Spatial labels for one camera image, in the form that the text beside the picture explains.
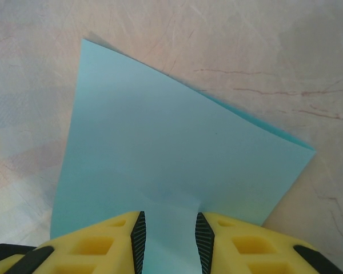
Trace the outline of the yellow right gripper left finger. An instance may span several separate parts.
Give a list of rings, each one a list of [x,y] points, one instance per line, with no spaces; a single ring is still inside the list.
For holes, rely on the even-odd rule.
[[[142,273],[143,211],[128,212],[37,247],[0,244],[0,273]]]

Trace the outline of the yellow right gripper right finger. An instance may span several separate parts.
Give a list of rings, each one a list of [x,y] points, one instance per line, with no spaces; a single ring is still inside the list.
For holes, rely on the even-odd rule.
[[[197,214],[202,273],[342,273],[309,243],[217,213]]]

